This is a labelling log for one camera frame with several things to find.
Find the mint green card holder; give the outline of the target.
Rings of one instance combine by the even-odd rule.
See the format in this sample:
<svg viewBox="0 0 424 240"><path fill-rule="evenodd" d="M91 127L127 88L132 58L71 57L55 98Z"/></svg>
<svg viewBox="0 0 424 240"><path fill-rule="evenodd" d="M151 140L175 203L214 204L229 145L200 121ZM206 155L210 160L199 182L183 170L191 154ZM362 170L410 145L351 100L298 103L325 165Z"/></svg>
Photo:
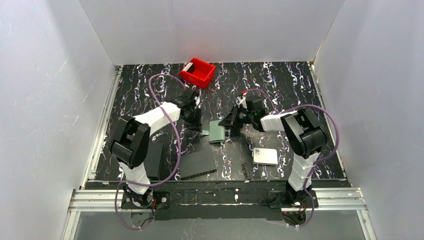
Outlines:
<svg viewBox="0 0 424 240"><path fill-rule="evenodd" d="M213 120L209 123L208 130L201 131L201 137L208 137L210 144L223 144L226 141L226 128L220 125L222 120Z"/></svg>

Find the red plastic bin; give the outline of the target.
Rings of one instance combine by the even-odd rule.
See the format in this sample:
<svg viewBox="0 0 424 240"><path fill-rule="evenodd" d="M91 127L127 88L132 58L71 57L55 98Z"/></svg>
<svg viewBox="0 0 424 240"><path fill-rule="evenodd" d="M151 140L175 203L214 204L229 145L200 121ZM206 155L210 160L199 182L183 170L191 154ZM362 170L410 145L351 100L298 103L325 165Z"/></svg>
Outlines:
<svg viewBox="0 0 424 240"><path fill-rule="evenodd" d="M186 82L206 88L213 80L216 66L198 58L191 59L178 73Z"/></svg>

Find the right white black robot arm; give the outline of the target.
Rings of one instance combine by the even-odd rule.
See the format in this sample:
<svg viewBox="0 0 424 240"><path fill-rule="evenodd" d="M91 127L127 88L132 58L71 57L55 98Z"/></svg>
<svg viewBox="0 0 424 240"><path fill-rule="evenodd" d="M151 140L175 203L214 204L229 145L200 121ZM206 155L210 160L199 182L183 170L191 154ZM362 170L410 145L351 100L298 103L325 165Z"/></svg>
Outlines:
<svg viewBox="0 0 424 240"><path fill-rule="evenodd" d="M304 104L279 114L266 110L258 96L240 96L230 113L218 124L225 128L240 129L252 125L259 132L285 132L290 149L294 152L292 170L285 187L288 204L302 202L310 192L312 170L322 147L329 140L314 110L323 111L317 105Z"/></svg>

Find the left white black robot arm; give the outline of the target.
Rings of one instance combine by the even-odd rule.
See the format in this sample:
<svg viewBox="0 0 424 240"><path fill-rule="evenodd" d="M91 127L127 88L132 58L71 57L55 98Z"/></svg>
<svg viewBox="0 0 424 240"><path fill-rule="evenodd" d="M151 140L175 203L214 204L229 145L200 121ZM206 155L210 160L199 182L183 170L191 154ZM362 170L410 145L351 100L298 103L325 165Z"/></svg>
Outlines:
<svg viewBox="0 0 424 240"><path fill-rule="evenodd" d="M175 99L165 101L146 113L119 118L108 149L116 157L126 177L124 190L140 207L148 207L153 201L151 183L144 165L150 136L179 120L184 121L187 129L200 132L200 102L200 93L186 88Z"/></svg>

